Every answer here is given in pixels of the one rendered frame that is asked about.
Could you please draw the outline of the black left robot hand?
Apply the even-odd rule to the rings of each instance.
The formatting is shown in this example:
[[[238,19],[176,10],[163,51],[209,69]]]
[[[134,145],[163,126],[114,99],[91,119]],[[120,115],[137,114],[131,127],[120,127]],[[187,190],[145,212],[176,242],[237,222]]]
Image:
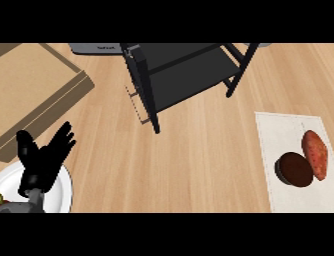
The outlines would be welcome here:
[[[18,194],[26,198],[30,197],[33,189],[39,189],[43,193],[52,189],[60,169],[76,145],[72,128],[70,122],[66,122],[43,147],[38,146],[26,130],[17,132],[18,158],[26,168]]]

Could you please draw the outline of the black tiered shelf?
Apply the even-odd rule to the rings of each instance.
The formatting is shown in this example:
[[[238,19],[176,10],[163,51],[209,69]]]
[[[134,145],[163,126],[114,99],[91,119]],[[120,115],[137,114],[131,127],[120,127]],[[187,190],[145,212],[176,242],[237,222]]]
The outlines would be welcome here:
[[[159,113],[219,83],[231,97],[259,43],[241,53],[232,43],[122,43],[123,57],[148,113],[160,133]]]

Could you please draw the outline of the white placemat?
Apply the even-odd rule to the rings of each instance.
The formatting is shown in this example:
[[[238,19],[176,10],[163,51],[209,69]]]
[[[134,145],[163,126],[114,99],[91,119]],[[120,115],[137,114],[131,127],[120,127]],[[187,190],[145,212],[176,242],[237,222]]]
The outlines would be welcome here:
[[[256,124],[268,182],[271,210],[274,212],[334,212],[334,151],[318,116],[258,112]],[[286,184],[275,173],[275,163],[287,152],[303,155],[302,139],[312,130],[328,149],[327,178],[314,179],[308,187]]]

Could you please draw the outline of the orange sweet potato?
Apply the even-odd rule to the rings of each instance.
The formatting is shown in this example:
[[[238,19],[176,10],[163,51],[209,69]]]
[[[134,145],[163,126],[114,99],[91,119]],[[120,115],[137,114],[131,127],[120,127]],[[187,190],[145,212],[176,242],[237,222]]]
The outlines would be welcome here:
[[[302,149],[314,169],[314,175],[323,181],[327,178],[328,149],[320,135],[312,130],[305,132]]]

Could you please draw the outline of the white round plate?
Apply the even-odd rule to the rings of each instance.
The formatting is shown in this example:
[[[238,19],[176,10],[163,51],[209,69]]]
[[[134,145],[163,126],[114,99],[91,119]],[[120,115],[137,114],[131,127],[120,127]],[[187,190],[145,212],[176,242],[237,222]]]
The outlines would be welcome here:
[[[29,199],[18,194],[18,187],[24,166],[15,162],[0,171],[0,194],[11,202],[27,202]],[[51,191],[45,194],[43,209],[46,213],[69,213],[73,202],[73,181],[70,172],[61,167],[57,181]]]

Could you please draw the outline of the tan wooden open drawer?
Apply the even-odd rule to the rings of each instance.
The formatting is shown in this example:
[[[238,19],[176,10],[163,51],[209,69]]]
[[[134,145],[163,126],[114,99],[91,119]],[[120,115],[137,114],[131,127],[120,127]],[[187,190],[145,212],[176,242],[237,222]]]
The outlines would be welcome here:
[[[45,43],[0,43],[0,162],[17,157],[17,132],[38,137],[95,84]]]

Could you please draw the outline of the grey flat appliance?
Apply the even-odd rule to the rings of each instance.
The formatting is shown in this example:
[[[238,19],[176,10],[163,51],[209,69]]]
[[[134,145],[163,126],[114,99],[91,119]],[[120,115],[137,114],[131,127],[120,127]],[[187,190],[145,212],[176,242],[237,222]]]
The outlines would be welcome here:
[[[72,51],[80,55],[122,55],[119,43],[70,43]]]

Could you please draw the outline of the dark brown round can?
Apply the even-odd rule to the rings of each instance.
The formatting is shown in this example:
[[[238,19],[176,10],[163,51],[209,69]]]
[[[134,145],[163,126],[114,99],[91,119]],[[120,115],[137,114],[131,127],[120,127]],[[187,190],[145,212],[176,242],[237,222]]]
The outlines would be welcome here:
[[[312,166],[306,158],[296,152],[284,153],[277,160],[275,174],[287,185],[308,187],[312,184]]]

